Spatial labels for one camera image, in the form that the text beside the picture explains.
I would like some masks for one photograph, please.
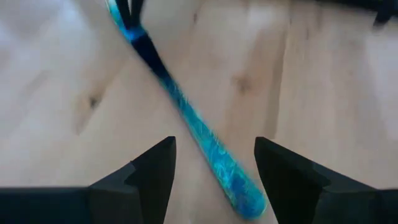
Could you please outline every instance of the blue stick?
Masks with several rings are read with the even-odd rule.
[[[119,30],[152,69],[180,110],[192,136],[200,146],[234,209],[243,218],[248,220],[260,217],[266,209],[266,201],[262,192],[244,173],[243,168],[228,152],[216,134],[209,129],[192,108],[180,87],[162,63],[147,32],[141,25],[129,29],[125,28],[122,15],[115,0],[108,0],[108,7]]]

